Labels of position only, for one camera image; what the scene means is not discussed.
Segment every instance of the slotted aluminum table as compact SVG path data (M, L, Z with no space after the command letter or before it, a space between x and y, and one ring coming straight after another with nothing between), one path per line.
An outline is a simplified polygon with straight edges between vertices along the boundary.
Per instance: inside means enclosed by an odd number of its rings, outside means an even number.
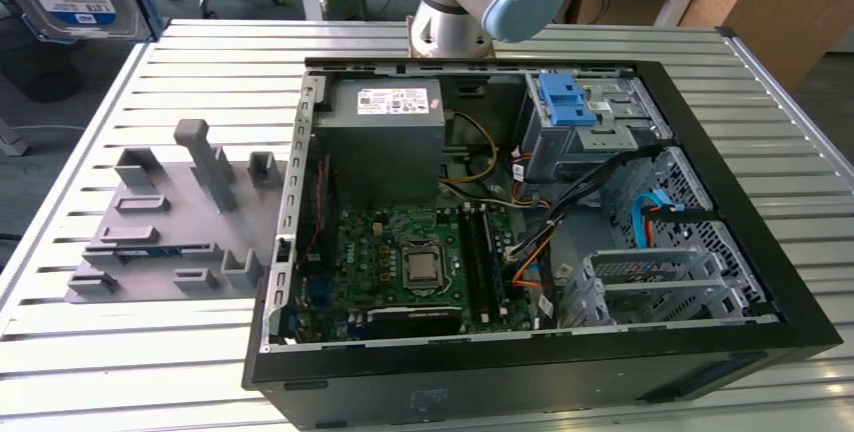
M66 282L119 182L122 147L189 160L173 127L203 118L231 159L254 150L286 157L303 58L404 56L405 33L392 23L175 21L159 44L134 49L0 275L3 426L291 429L241 388L251 299L70 305ZM854 174L740 41L712 30L561 26L497 48L500 57L665 64L847 344L692 403L408 430L852 430Z

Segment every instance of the blue drive bracket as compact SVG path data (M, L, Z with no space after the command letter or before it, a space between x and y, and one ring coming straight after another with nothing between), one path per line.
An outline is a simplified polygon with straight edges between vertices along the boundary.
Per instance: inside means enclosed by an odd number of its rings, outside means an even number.
M597 125L597 116L588 110L585 90L570 74L541 74L540 92L549 107L552 125Z

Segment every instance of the floor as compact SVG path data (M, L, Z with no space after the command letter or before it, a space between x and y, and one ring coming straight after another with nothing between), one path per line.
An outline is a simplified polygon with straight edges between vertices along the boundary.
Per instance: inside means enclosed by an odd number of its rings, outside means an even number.
M373 20L404 20L416 11L418 0L369 0ZM198 0L158 0L166 16L199 18ZM301 0L213 0L211 10L222 19L302 19ZM330 0L331 20L355 18L355 0ZM119 42L91 42L71 51L85 76L85 89L73 98L54 104L35 104L0 76L3 118L13 127L71 125L85 127L113 84L131 46ZM829 54L794 93L849 160L854 160L854 54ZM22 129L30 143L26 157L0 155L0 233L23 234L49 193L54 180L78 142L75 129ZM0 241L0 266L9 260L15 243Z

